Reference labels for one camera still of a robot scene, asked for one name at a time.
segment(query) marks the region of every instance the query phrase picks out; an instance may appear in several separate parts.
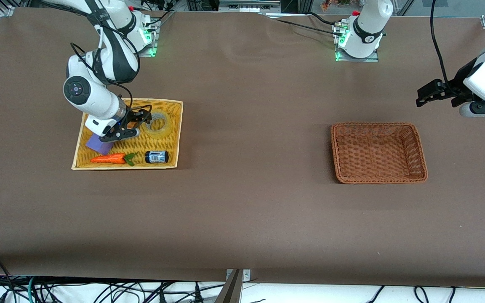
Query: black cable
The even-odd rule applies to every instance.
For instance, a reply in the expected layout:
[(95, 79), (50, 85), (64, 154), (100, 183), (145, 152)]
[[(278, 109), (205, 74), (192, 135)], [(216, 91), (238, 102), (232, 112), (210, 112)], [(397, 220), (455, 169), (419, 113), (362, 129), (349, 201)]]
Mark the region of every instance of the black cable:
[(14, 296), (14, 302), (18, 303), (18, 299), (16, 298), (16, 290), (14, 289), (14, 285), (12, 284), (12, 281), (10, 280), (10, 274), (8, 273), (8, 270), (6, 269), (5, 265), (3, 265), (3, 263), (1, 263), (1, 261), (0, 261), (0, 267), (3, 270), (3, 272), (5, 273), (5, 277), (8, 280), (8, 286), (10, 287), (10, 291), (12, 291), (12, 295)]
[[(35, 290), (35, 296), (37, 297), (37, 302), (46, 302), (46, 299), (44, 299), (44, 292), (42, 292), (42, 284), (40, 285), (40, 287), (38, 289), (34, 288), (34, 290)], [(38, 290), (40, 290), (40, 298), (37, 295)]]
[[(202, 288), (200, 291), (206, 291), (206, 290), (211, 290), (212, 288), (218, 288), (218, 287), (222, 287), (224, 284), (220, 284), (220, 285), (214, 285), (214, 286), (209, 286), (209, 287), (204, 287)], [(174, 303), (180, 303), (181, 301), (183, 301), (184, 299), (190, 297), (191, 295), (194, 295), (196, 292), (193, 292), (193, 293), (190, 293), (190, 295), (186, 295), (182, 298), (180, 298), (179, 300), (175, 301)]]
[(164, 292), (164, 295), (192, 295), (189, 292)]
[(371, 299), (370, 301), (368, 301), (368, 303), (374, 303), (377, 300), (377, 297), (379, 296), (379, 293), (381, 293), (381, 291), (383, 290), (383, 288), (385, 288), (385, 285), (381, 285), (381, 287), (379, 288), (379, 290), (375, 293), (375, 295), (373, 295), (373, 299)]
[(194, 303), (203, 303), (202, 293), (200, 291), (200, 285), (196, 282), (195, 287), (196, 295), (194, 296)]
[(135, 295), (135, 296), (138, 298), (138, 303), (140, 303), (140, 296), (139, 296), (139, 295), (137, 295), (137, 294), (135, 294), (135, 293), (133, 293), (133, 292), (131, 292), (131, 291), (129, 291), (129, 290), (124, 290), (124, 291), (116, 291), (116, 292), (114, 292), (114, 295), (115, 295), (116, 293), (118, 293), (118, 292), (120, 292), (120, 293), (121, 293), (121, 295), (122, 295), (123, 293), (129, 293), (129, 294), (131, 294), (131, 295)]
[(158, 303), (167, 303), (166, 302), (166, 297), (164, 297), (164, 291), (160, 290), (160, 293), (158, 294)]
[(156, 290), (154, 292), (152, 292), (147, 298), (145, 301), (143, 301), (143, 303), (150, 303), (151, 301), (153, 301), (156, 296), (158, 296), (158, 292), (160, 290), (162, 291), (165, 291), (166, 288), (168, 288), (171, 284), (173, 284), (173, 282), (162, 282), (160, 284), (160, 286), (158, 286), (158, 288), (156, 288)]
[(1, 295), (0, 297), (0, 303), (5, 303), (6, 295), (8, 294), (8, 291), (6, 291), (4, 294)]
[(131, 103), (128, 105), (128, 107), (130, 107), (130, 108), (131, 108), (131, 107), (132, 107), (132, 103), (134, 102), (134, 99), (132, 98), (132, 93), (131, 93), (131, 91), (130, 91), (128, 88), (125, 88), (125, 86), (123, 86), (123, 85), (121, 85), (121, 84), (119, 84), (119, 83), (117, 83), (117, 82), (113, 82), (113, 83), (111, 83), (111, 82), (110, 82), (110, 84), (113, 84), (113, 85), (115, 85), (115, 86), (119, 86), (120, 88), (123, 88), (124, 90), (126, 90), (126, 91), (127, 91), (128, 95), (131, 97)]
[(323, 18), (321, 18), (321, 16), (319, 16), (317, 13), (315, 12), (311, 12), (311, 11), (308, 11), (308, 12), (304, 12), (303, 14), (305, 15), (312, 15), (314, 17), (316, 17), (317, 19), (319, 19), (319, 21), (325, 23), (325, 24), (328, 24), (328, 25), (334, 25), (334, 22), (331, 22), (331, 21), (327, 21)]
[(150, 11), (152, 11), (152, 7), (149, 5), (149, 2), (147, 1), (142, 1), (142, 4), (145, 3), (147, 7), (149, 8)]
[(276, 21), (279, 21), (279, 22), (291, 24), (291, 25), (296, 25), (297, 27), (304, 27), (305, 29), (313, 29), (314, 31), (318, 31), (318, 32), (329, 33), (329, 34), (335, 35), (335, 36), (342, 36), (342, 34), (339, 33), (339, 32), (329, 32), (329, 31), (325, 31), (323, 29), (316, 29), (315, 27), (307, 27), (306, 25), (302, 25), (302, 24), (298, 24), (298, 23), (293, 23), (293, 22), (290, 22), (290, 21), (279, 20), (279, 19), (275, 19), (275, 20)]
[(456, 295), (456, 287), (452, 286), (452, 293), (450, 294), (450, 298), (448, 298), (448, 303), (452, 303), (452, 299), (454, 299), (454, 295)]
[(41, 1), (40, 3), (44, 6), (49, 7), (49, 8), (55, 8), (56, 10), (73, 12), (76, 15), (87, 17), (86, 13), (79, 11), (79, 10), (75, 10), (74, 8), (71, 8), (70, 6), (64, 6), (64, 5), (60, 5), (60, 4), (54, 4), (54, 3), (47, 3), (47, 2), (44, 2), (44, 1)]
[(160, 20), (162, 20), (169, 12), (172, 12), (173, 10), (167, 10), (164, 15), (162, 15), (159, 19), (156, 19), (155, 21), (153, 22), (150, 22), (150, 23), (145, 23), (145, 26), (148, 27), (149, 25), (153, 25), (154, 23), (157, 23), (159, 22)]
[(441, 66), (441, 72), (443, 74), (443, 80), (445, 81), (447, 88), (449, 88), (452, 94), (454, 94), (456, 97), (461, 98), (461, 96), (455, 90), (452, 89), (452, 86), (448, 82), (448, 77), (446, 76), (445, 64), (443, 63), (443, 57), (441, 56), (441, 51), (439, 50), (439, 46), (437, 45), (437, 40), (435, 38), (435, 31), (433, 28), (433, 13), (435, 11), (436, 1), (437, 0), (433, 0), (432, 9), (429, 13), (429, 30), (431, 31), (431, 35), (432, 35), (433, 46), (435, 47), (435, 52), (437, 52), (437, 57), (439, 58), (439, 65)]
[(85, 54), (85, 50), (83, 50), (83, 48), (81, 48), (80, 46), (78, 46), (78, 44), (74, 43), (74, 42), (71, 42), (71, 48), (72, 50), (75, 52), (77, 58), (81, 61), (81, 63), (85, 64), (85, 66), (90, 69), (91, 71), (93, 71), (93, 73), (95, 72), (95, 70), (89, 66), (89, 64), (87, 64), (87, 62), (85, 61), (85, 59), (83, 59), (83, 57), (81, 57), (81, 54), (79, 54), (79, 52), (77, 52), (76, 48), (78, 50), (80, 50), (82, 53)]
[(56, 297), (56, 295), (54, 295), (50, 289), (48, 288), (48, 284), (46, 283), (43, 283), (44, 284), (44, 288), (46, 288), (46, 291), (48, 291), (48, 295), (52, 298), (52, 303), (55, 303), (55, 302), (60, 302), (59, 299)]
[(125, 289), (124, 289), (124, 290), (122, 290), (122, 291), (121, 291), (121, 290), (119, 290), (119, 291), (118, 291), (118, 290), (116, 290), (116, 289), (115, 289), (114, 295), (115, 295), (115, 293), (117, 293), (117, 292), (121, 292), (121, 294), (120, 294), (120, 295), (118, 295), (117, 297), (115, 297), (115, 299), (112, 299), (112, 301), (113, 301), (113, 302), (117, 301), (117, 299), (119, 299), (119, 297), (121, 297), (121, 296), (123, 295), (123, 293), (125, 293), (125, 292), (129, 292), (129, 291), (131, 291), (131, 290), (132, 290), (132, 291), (133, 291), (133, 290), (135, 290), (135, 289), (133, 289), (132, 287), (133, 287), (134, 285), (136, 285), (136, 284), (139, 284), (139, 283), (138, 283), (138, 282), (135, 282), (135, 283), (133, 283), (133, 284), (132, 284), (131, 286), (129, 286), (129, 287), (126, 287), (126, 286), (125, 286), (125, 284), (123, 284), (123, 286), (122, 286), (122, 287), (124, 287)]
[(143, 290), (143, 287), (141, 286), (141, 283), (138, 283), (138, 286), (140, 286), (142, 293), (143, 293), (143, 301), (145, 301), (145, 291)]
[(96, 296), (96, 298), (95, 298), (95, 300), (93, 301), (93, 303), (96, 303), (96, 301), (97, 301), (98, 299), (100, 299), (100, 296), (102, 296), (102, 294), (103, 294), (104, 292), (106, 292), (107, 290), (109, 290), (110, 288), (112, 288), (112, 286), (113, 286), (113, 285), (114, 285), (114, 284), (109, 284), (109, 285), (108, 285), (108, 287), (104, 288), (104, 290), (103, 290), (101, 293), (99, 293), (99, 295), (98, 295), (98, 296)]
[[(417, 291), (418, 291), (419, 288), (422, 290), (422, 293), (424, 294), (424, 298), (426, 299), (425, 302), (422, 301), (422, 300), (420, 300), (420, 297), (418, 297), (418, 292)], [(416, 299), (420, 303), (429, 303), (429, 301), (428, 301), (428, 295), (426, 295), (426, 291), (424, 290), (424, 287), (422, 287), (422, 286), (415, 286), (414, 289), (413, 289), (413, 291), (414, 291), (414, 296), (416, 297)]]
[(166, 6), (160, 5), (160, 3), (157, 2), (157, 1), (142, 0), (142, 2), (145, 2), (145, 3), (148, 3), (148, 4), (152, 4), (152, 5), (156, 5), (158, 7), (158, 10), (161, 10), (160, 8), (163, 8), (164, 10), (167, 10), (168, 9), (168, 8), (166, 8)]

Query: table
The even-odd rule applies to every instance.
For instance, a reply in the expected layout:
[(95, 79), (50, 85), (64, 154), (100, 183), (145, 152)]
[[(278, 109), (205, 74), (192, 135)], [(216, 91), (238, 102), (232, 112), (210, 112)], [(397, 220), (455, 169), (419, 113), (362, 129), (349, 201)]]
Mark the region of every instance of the table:
[[(449, 77), (485, 47), (479, 19), (435, 27)], [(0, 23), (0, 259), (12, 274), (222, 280), (250, 268), (262, 282), (485, 286), (485, 119), (448, 101), (417, 109), (416, 90), (441, 77), (429, 20), (393, 17), (386, 31), (379, 63), (347, 63), (327, 34), (177, 12), (127, 87), (185, 102), (179, 167), (71, 171), (69, 43), (98, 37), (85, 18), (17, 8)], [(340, 121), (414, 123), (429, 180), (339, 184)]]

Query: cable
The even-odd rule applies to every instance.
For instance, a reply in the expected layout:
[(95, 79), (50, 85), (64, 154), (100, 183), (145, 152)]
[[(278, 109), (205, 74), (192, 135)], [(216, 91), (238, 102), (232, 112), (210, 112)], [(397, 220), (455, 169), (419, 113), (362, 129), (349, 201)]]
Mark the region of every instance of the cable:
[(202, 293), (200, 291), (200, 285), (196, 282), (196, 295), (194, 296), (194, 303), (203, 303)]
[(103, 294), (104, 292), (106, 292), (107, 290), (109, 290), (110, 288), (112, 288), (112, 286), (114, 286), (114, 285), (115, 285), (115, 284), (109, 284), (109, 285), (108, 285), (108, 287), (104, 288), (104, 290), (103, 290), (101, 293), (99, 293), (99, 295), (98, 295), (98, 296), (95, 298), (95, 300), (93, 301), (93, 303), (96, 303), (96, 301), (97, 301), (98, 299), (100, 299), (100, 296), (102, 296), (102, 294)]
[[(200, 291), (206, 291), (206, 290), (211, 290), (212, 288), (218, 288), (218, 287), (222, 287), (224, 284), (220, 284), (220, 285), (214, 285), (214, 286), (209, 286), (209, 287), (204, 287), (202, 288)], [(181, 301), (183, 301), (184, 299), (190, 297), (191, 295), (194, 295), (195, 293), (197, 292), (193, 292), (193, 293), (190, 293), (190, 295), (186, 295), (182, 298), (180, 298), (179, 300), (175, 301), (174, 303), (180, 303)]]
[(381, 291), (383, 290), (383, 288), (385, 288), (385, 285), (381, 285), (381, 287), (379, 288), (379, 290), (375, 293), (375, 295), (373, 295), (373, 299), (371, 299), (370, 301), (368, 301), (368, 303), (374, 303), (377, 300), (377, 297), (379, 296), (379, 293), (381, 293)]
[(64, 5), (60, 5), (60, 4), (54, 4), (54, 3), (47, 3), (47, 2), (44, 2), (44, 1), (41, 1), (40, 3), (44, 6), (49, 7), (49, 8), (55, 8), (56, 10), (73, 12), (76, 15), (87, 17), (86, 13), (79, 11), (79, 10), (75, 10), (74, 8), (71, 8), (70, 6), (64, 6)]
[(150, 23), (145, 23), (145, 26), (148, 27), (149, 25), (154, 25), (154, 23), (157, 23), (159, 22), (160, 20), (162, 20), (170, 11), (173, 11), (173, 10), (167, 10), (164, 15), (162, 15), (159, 19), (156, 19), (155, 21), (153, 22), (150, 22)]
[[(424, 298), (426, 299), (426, 301), (425, 301), (425, 302), (424, 302), (424, 301), (422, 301), (422, 300), (420, 300), (420, 298), (418, 297), (418, 293), (417, 293), (417, 291), (418, 291), (418, 289), (419, 289), (419, 288), (422, 290), (422, 293), (424, 294)], [(420, 303), (429, 303), (429, 301), (428, 301), (428, 295), (426, 295), (426, 291), (424, 290), (424, 288), (423, 288), (422, 286), (415, 286), (415, 287), (413, 288), (413, 291), (414, 291), (414, 296), (416, 297), (416, 299), (417, 299), (417, 300), (418, 300)]]
[(142, 4), (145, 3), (147, 7), (149, 8), (150, 11), (152, 11), (152, 7), (149, 5), (149, 2), (147, 1), (142, 1)]
[(33, 303), (33, 297), (31, 297), (31, 288), (33, 286), (33, 279), (35, 277), (32, 276), (31, 280), (29, 280), (29, 284), (27, 285), (27, 296), (29, 297), (29, 303)]
[(304, 12), (303, 14), (305, 15), (312, 15), (314, 17), (316, 17), (317, 19), (319, 19), (319, 21), (325, 23), (325, 24), (328, 24), (328, 25), (334, 25), (334, 22), (331, 22), (331, 21), (327, 21), (323, 18), (321, 18), (321, 16), (319, 16), (317, 13), (315, 12), (311, 12), (311, 11), (308, 11), (308, 12)]
[(56, 295), (54, 295), (50, 289), (48, 288), (48, 285), (46, 283), (43, 283), (44, 284), (44, 288), (46, 288), (46, 291), (48, 291), (48, 295), (52, 298), (52, 303), (55, 303), (55, 302), (60, 302), (59, 299), (56, 297)]
[(279, 19), (275, 19), (275, 20), (276, 21), (279, 21), (279, 22), (291, 24), (291, 25), (296, 25), (297, 27), (304, 27), (305, 29), (313, 29), (314, 31), (318, 31), (318, 32), (329, 33), (329, 34), (335, 35), (335, 36), (342, 36), (342, 34), (339, 33), (339, 32), (329, 32), (329, 31), (325, 31), (323, 29), (316, 29), (315, 27), (307, 27), (306, 25), (302, 25), (302, 24), (298, 24), (298, 23), (293, 23), (293, 22), (290, 22), (290, 21), (279, 20)]
[(448, 298), (448, 303), (452, 303), (452, 299), (454, 299), (454, 295), (456, 295), (456, 287), (452, 286), (452, 293), (450, 294), (450, 298)]
[(129, 290), (124, 290), (124, 291), (116, 291), (116, 292), (114, 292), (114, 295), (115, 295), (116, 293), (118, 293), (118, 292), (120, 292), (120, 293), (121, 293), (121, 294), (119, 295), (119, 297), (121, 297), (121, 295), (123, 295), (123, 293), (129, 293), (129, 294), (131, 294), (131, 295), (135, 295), (135, 296), (138, 298), (138, 303), (140, 303), (140, 296), (139, 296), (139, 295), (137, 295), (137, 294), (135, 294), (135, 293), (133, 293), (133, 292), (131, 292), (131, 291), (129, 291)]
[(12, 291), (12, 295), (14, 296), (14, 302), (18, 303), (18, 299), (16, 298), (16, 290), (14, 289), (14, 285), (12, 284), (12, 281), (10, 279), (10, 274), (8, 273), (8, 270), (6, 269), (5, 265), (1, 263), (0, 261), (0, 267), (1, 270), (5, 273), (6, 279), (8, 280), (8, 286), (10, 287), (10, 291)]
[(77, 58), (81, 61), (81, 63), (85, 64), (85, 66), (90, 69), (91, 71), (93, 71), (93, 73), (95, 72), (95, 70), (89, 66), (89, 64), (87, 64), (87, 62), (85, 61), (85, 59), (83, 59), (83, 57), (81, 57), (81, 54), (79, 54), (76, 50), (76, 48), (78, 50), (80, 50), (82, 53), (85, 53), (85, 50), (83, 50), (83, 48), (81, 48), (78, 44), (74, 43), (74, 42), (71, 42), (71, 48), (72, 50), (75, 52)]
[(449, 88), (450, 91), (452, 92), (452, 94), (454, 94), (456, 97), (461, 98), (461, 96), (455, 90), (452, 89), (452, 86), (448, 82), (448, 77), (446, 77), (445, 64), (443, 63), (443, 57), (441, 56), (441, 51), (439, 50), (439, 46), (437, 45), (437, 40), (435, 38), (435, 31), (434, 31), (434, 28), (433, 28), (433, 13), (435, 11), (435, 2), (436, 1), (437, 0), (433, 0), (432, 9), (429, 13), (429, 29), (430, 29), (431, 35), (432, 35), (433, 46), (435, 47), (435, 52), (437, 52), (437, 57), (439, 58), (439, 65), (441, 66), (441, 72), (443, 74), (443, 80), (445, 81), (447, 88)]
[(159, 295), (158, 303), (167, 303), (166, 297), (164, 297), (164, 291), (163, 290), (160, 290), (160, 293), (158, 295)]
[(116, 289), (114, 290), (114, 293), (113, 293), (113, 294), (115, 295), (115, 294), (116, 294), (116, 293), (118, 293), (118, 292), (121, 292), (121, 294), (120, 294), (120, 295), (118, 295), (117, 297), (115, 297), (115, 299), (113, 299), (113, 298), (112, 298), (112, 303), (113, 303), (113, 302), (115, 302), (115, 301), (117, 301), (117, 299), (119, 299), (119, 297), (121, 297), (121, 296), (123, 295), (123, 293), (125, 293), (125, 292), (130, 292), (131, 290), (132, 290), (132, 291), (133, 291), (133, 290), (135, 290), (135, 289), (133, 289), (132, 287), (133, 287), (134, 285), (136, 285), (136, 284), (139, 284), (139, 283), (138, 283), (138, 282), (135, 282), (134, 284), (132, 284), (132, 285), (131, 285), (131, 286), (129, 286), (129, 287), (126, 287), (126, 286), (125, 286), (125, 284), (123, 284), (123, 286), (122, 286), (122, 287), (124, 287), (124, 288), (125, 288), (124, 290), (119, 290), (119, 291), (118, 291), (118, 290), (117, 290), (117, 288), (116, 288)]
[(127, 91), (128, 95), (131, 97), (131, 103), (128, 105), (128, 107), (130, 107), (130, 108), (131, 108), (131, 107), (132, 107), (132, 103), (133, 103), (133, 101), (134, 101), (134, 99), (132, 98), (132, 93), (131, 93), (131, 91), (130, 91), (128, 88), (125, 88), (125, 86), (123, 86), (123, 85), (121, 85), (121, 84), (119, 84), (119, 83), (117, 83), (117, 82), (113, 82), (113, 83), (111, 83), (111, 84), (113, 84), (113, 85), (115, 85), (115, 86), (119, 86), (120, 88), (123, 88), (124, 90), (126, 90), (126, 91)]
[(152, 292), (147, 298), (145, 301), (143, 301), (143, 303), (150, 303), (151, 301), (153, 301), (156, 296), (158, 295), (158, 292), (160, 290), (162, 291), (165, 291), (166, 288), (168, 288), (171, 284), (173, 284), (173, 282), (162, 282), (160, 284), (160, 286), (158, 286), (158, 288), (156, 288), (156, 290), (154, 292)]

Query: white floor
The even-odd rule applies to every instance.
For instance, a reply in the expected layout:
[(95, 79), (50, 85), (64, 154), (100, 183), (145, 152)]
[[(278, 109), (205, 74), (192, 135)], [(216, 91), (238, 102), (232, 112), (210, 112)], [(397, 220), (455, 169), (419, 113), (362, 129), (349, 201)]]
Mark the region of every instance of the white floor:
[[(202, 282), (200, 287), (221, 284), (221, 282)], [(143, 283), (142, 287), (154, 290), (160, 284)], [(92, 303), (106, 286), (104, 284), (89, 284), (85, 286), (61, 286), (54, 288), (54, 294), (62, 303)], [(451, 289), (444, 287), (424, 287), (429, 303), (448, 303)], [(220, 292), (220, 287), (203, 291), (204, 298), (214, 297)], [(372, 299), (379, 286), (341, 286), (314, 284), (244, 284), (241, 303), (255, 303), (265, 299), (263, 303), (367, 303)], [(178, 282), (167, 291), (194, 291), (193, 282)], [(4, 288), (0, 287), (0, 297)], [(141, 292), (136, 292), (143, 301)], [(183, 295), (166, 295), (168, 303), (174, 303)], [(19, 297), (19, 303), (28, 303)], [(12, 303), (12, 295), (8, 295), (6, 303)], [(135, 295), (124, 294), (117, 303), (136, 303)], [(383, 289), (376, 303), (417, 303), (412, 287), (387, 286)], [(485, 289), (457, 288), (453, 303), (485, 303)]]

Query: yellow woven tray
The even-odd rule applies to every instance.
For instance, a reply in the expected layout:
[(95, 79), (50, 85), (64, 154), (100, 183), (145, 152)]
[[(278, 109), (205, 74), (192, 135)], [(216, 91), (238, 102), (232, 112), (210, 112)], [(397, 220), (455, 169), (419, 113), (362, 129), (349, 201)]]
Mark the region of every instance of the yellow woven tray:
[[(110, 154), (114, 153), (137, 153), (132, 159), (134, 166), (127, 164), (91, 163), (90, 159), (100, 156), (100, 153), (85, 146), (93, 134), (85, 127), (87, 115), (84, 113), (81, 118), (80, 134), (77, 138), (76, 152), (72, 163), (72, 170), (110, 170), (110, 169), (167, 169), (177, 167), (179, 159), (179, 138), (181, 137), (181, 123), (183, 122), (183, 102), (175, 100), (164, 100), (157, 98), (134, 98), (133, 106), (152, 105), (153, 111), (159, 109), (167, 113), (171, 120), (171, 133), (165, 138), (153, 139), (147, 134), (145, 123), (140, 126), (140, 135), (116, 142)], [(145, 162), (145, 152), (148, 150), (167, 150), (169, 153), (168, 163)]]

